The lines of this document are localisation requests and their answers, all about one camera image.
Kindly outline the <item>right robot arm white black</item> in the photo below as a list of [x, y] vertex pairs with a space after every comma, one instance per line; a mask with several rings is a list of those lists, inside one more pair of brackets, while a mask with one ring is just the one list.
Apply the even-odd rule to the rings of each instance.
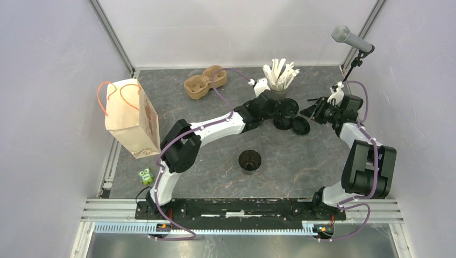
[[325, 219], [332, 208], [353, 200], [385, 199], [390, 193], [397, 151], [379, 143], [357, 121], [363, 103], [355, 95], [344, 96], [340, 103], [321, 97], [300, 111], [319, 124], [331, 124], [336, 135], [350, 148], [341, 180], [314, 193], [310, 211], [317, 219]]

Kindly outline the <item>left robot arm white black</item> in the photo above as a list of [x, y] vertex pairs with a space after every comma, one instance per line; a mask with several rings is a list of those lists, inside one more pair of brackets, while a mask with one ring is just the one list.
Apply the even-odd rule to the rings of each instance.
[[277, 115], [279, 106], [278, 94], [265, 90], [221, 117], [199, 123], [178, 120], [161, 143], [161, 153], [156, 162], [158, 176], [146, 195], [149, 213], [156, 219], [168, 214], [168, 203], [177, 180], [181, 173], [193, 166], [201, 147], [223, 137], [258, 128], [265, 120]]

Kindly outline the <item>black coffee cup white lettering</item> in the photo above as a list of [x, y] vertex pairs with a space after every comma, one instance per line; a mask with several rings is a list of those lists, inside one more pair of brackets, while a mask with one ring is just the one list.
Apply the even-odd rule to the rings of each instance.
[[286, 131], [292, 128], [292, 119], [275, 117], [273, 119], [273, 124], [277, 129]]

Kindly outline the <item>black plastic cup lid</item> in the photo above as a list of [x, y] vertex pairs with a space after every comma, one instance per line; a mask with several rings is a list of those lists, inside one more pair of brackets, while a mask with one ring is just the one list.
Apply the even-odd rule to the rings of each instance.
[[284, 98], [279, 100], [279, 117], [282, 119], [292, 119], [299, 112], [299, 105], [294, 99]]

